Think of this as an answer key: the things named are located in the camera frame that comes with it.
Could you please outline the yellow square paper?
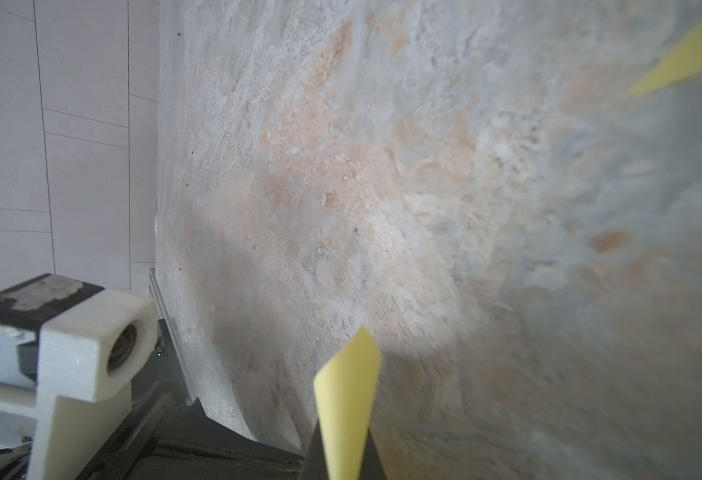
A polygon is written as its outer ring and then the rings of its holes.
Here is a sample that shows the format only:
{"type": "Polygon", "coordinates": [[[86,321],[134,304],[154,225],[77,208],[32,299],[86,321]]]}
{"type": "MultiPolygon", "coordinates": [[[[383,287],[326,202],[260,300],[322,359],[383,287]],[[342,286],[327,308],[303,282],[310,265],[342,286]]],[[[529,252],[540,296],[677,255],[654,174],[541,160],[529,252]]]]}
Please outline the yellow square paper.
{"type": "Polygon", "coordinates": [[[702,73],[702,21],[629,91],[646,94],[702,73]]]}

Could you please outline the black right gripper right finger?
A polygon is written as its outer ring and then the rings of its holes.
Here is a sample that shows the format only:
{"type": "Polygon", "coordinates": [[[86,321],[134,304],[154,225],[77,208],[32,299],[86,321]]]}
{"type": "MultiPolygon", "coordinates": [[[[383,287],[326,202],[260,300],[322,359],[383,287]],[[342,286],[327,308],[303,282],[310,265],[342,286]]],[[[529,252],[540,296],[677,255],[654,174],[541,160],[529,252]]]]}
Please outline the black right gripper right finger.
{"type": "Polygon", "coordinates": [[[386,474],[377,451],[371,431],[367,432],[362,464],[359,474],[360,480],[386,480],[386,474]]]}

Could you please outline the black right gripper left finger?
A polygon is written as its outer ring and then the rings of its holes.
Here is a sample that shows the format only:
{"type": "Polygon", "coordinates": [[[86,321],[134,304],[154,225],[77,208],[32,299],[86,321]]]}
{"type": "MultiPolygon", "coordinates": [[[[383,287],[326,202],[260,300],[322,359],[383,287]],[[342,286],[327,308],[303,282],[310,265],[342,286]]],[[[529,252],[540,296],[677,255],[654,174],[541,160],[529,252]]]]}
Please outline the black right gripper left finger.
{"type": "Polygon", "coordinates": [[[325,460],[320,422],[317,421],[311,441],[304,457],[300,480],[327,480],[328,471],[325,460]]]}

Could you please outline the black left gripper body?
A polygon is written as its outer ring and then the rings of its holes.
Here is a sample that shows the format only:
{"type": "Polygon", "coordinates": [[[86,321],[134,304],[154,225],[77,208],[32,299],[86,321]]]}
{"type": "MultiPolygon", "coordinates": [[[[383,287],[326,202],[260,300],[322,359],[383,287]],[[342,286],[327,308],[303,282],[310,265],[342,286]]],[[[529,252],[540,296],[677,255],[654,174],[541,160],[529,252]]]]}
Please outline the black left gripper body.
{"type": "Polygon", "coordinates": [[[79,479],[297,479],[303,457],[257,443],[218,424],[200,401],[169,393],[125,417],[79,479]]]}

